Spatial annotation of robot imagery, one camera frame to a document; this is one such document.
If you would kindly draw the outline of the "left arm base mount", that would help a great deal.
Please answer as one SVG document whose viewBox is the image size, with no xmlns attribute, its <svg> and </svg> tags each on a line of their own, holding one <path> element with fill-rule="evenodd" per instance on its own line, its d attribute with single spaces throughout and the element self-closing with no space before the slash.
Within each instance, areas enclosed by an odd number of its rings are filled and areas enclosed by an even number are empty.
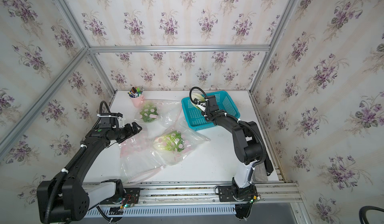
<svg viewBox="0 0 384 224">
<path fill-rule="evenodd" d="M 102 182 L 102 184 L 107 183 L 116 184 L 115 194 L 112 197 L 104 199 L 102 202 L 100 202 L 101 205 L 115 204 L 123 206 L 123 208 L 128 208 L 133 207 L 135 204 L 139 203 L 141 192 L 140 188 L 124 188 L 120 179 L 113 179 Z"/>
</svg>

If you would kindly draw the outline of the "teal plastic basket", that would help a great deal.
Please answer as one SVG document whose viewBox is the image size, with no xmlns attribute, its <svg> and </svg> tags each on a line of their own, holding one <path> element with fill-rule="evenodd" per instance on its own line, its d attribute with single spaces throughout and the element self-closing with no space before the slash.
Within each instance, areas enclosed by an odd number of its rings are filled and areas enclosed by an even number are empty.
<svg viewBox="0 0 384 224">
<path fill-rule="evenodd" d="M 213 116 L 213 114 L 211 114 L 212 111 L 214 113 L 221 111 L 223 114 L 227 113 L 227 117 L 233 116 L 236 119 L 240 118 L 241 114 L 228 92 L 222 90 L 207 93 L 206 95 L 214 96 L 216 99 L 216 108 L 208 107 L 207 115 L 209 117 Z M 206 118 L 204 117 L 205 112 L 200 108 L 195 107 L 189 96 L 183 98 L 181 102 L 185 119 L 189 128 L 194 131 L 201 131 L 215 127 L 212 122 L 206 121 Z"/>
</svg>

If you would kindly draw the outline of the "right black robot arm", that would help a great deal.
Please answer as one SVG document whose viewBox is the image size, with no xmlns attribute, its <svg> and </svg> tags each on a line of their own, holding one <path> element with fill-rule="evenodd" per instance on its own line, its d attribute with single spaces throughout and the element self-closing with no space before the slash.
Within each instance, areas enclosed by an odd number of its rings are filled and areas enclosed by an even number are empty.
<svg viewBox="0 0 384 224">
<path fill-rule="evenodd" d="M 241 121 L 225 110 L 219 109 L 216 97 L 207 95 L 200 87 L 192 87 L 189 98 L 201 111 L 207 123 L 222 127 L 232 134 L 234 151 L 241 166 L 233 177 L 231 192 L 236 201 L 251 197 L 252 203 L 257 198 L 257 191 L 252 183 L 256 167 L 264 167 L 267 176 L 274 170 L 258 125 L 255 122 Z"/>
</svg>

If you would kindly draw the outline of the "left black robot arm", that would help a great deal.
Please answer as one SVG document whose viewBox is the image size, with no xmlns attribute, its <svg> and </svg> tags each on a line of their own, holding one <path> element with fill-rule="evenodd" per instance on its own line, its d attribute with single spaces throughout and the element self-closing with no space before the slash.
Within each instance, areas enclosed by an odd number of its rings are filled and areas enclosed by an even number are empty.
<svg viewBox="0 0 384 224">
<path fill-rule="evenodd" d="M 137 123 L 119 126 L 121 113 L 112 113 L 101 101 L 98 120 L 81 141 L 80 149 L 68 164 L 50 181 L 43 181 L 37 188 L 40 221 L 43 224 L 80 221 L 87 212 L 105 200 L 121 201 L 126 196 L 120 179 L 101 182 L 86 191 L 83 181 L 98 155 L 111 146 L 139 134 Z"/>
</svg>

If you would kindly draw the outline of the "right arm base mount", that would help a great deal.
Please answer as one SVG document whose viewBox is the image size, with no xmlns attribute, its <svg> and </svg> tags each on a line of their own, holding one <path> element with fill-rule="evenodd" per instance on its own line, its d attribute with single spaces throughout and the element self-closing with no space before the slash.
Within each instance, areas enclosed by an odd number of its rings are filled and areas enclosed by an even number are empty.
<svg viewBox="0 0 384 224">
<path fill-rule="evenodd" d="M 220 202 L 258 202 L 261 197 L 255 186 L 238 188 L 235 184 L 231 186 L 217 186 L 215 194 L 219 196 Z"/>
</svg>

